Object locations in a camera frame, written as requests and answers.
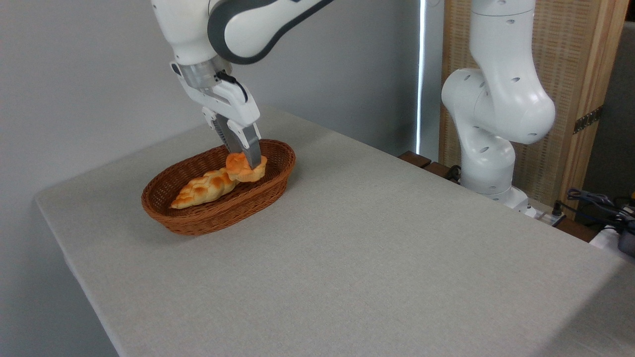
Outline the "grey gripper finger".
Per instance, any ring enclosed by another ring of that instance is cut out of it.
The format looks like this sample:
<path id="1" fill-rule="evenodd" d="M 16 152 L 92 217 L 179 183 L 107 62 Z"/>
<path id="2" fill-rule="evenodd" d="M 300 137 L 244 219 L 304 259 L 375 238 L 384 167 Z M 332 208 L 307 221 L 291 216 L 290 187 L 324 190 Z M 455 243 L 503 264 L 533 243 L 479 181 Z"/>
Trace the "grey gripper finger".
<path id="1" fill-rule="evenodd" d="M 261 135 L 256 123 L 240 128 L 233 120 L 227 120 L 227 144 L 232 153 L 245 154 L 248 167 L 255 169 L 261 164 Z"/>
<path id="2" fill-rule="evenodd" d="M 228 119 L 205 107 L 202 108 L 202 113 L 209 126 L 216 131 L 227 150 L 229 152 L 238 152 L 238 139 L 228 127 Z"/>

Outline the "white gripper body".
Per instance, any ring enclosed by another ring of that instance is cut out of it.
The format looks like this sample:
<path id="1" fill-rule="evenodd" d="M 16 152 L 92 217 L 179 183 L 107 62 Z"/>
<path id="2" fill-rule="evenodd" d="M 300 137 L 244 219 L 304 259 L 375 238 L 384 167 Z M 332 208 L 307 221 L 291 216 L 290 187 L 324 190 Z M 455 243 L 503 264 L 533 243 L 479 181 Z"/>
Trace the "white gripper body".
<path id="1" fill-rule="evenodd" d="M 229 62 L 200 62 L 193 65 L 172 63 L 186 94 L 195 103 L 233 120 L 240 128 L 255 123 L 260 110 L 251 93 L 233 83 Z"/>

